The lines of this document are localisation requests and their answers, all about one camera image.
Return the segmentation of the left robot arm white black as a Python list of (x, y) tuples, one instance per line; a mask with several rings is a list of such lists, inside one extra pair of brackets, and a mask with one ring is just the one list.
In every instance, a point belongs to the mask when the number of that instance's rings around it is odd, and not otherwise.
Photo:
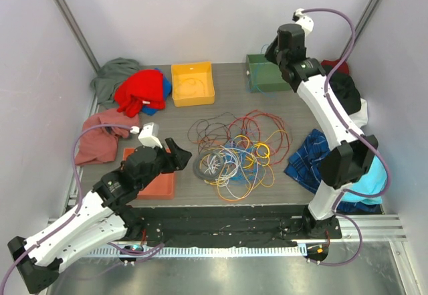
[(51, 225), (31, 237), (16, 236), (8, 242), (15, 268), (30, 294), (48, 288), (68, 266), (93, 249), (141, 236), (144, 220), (129, 203), (160, 174), (182, 171), (192, 157), (172, 138), (165, 142), (166, 146), (135, 148)]

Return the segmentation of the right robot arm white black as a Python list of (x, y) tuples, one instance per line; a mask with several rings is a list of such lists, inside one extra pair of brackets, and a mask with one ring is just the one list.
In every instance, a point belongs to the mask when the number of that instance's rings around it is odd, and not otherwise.
[(344, 195), (354, 193), (352, 186), (370, 170), (379, 142), (365, 136), (347, 115), (319, 61), (307, 57), (305, 37), (300, 24), (279, 26), (265, 58), (278, 66), (284, 81), (309, 107), (330, 149), (320, 163), (320, 186), (302, 216), (304, 234), (316, 238), (327, 230)]

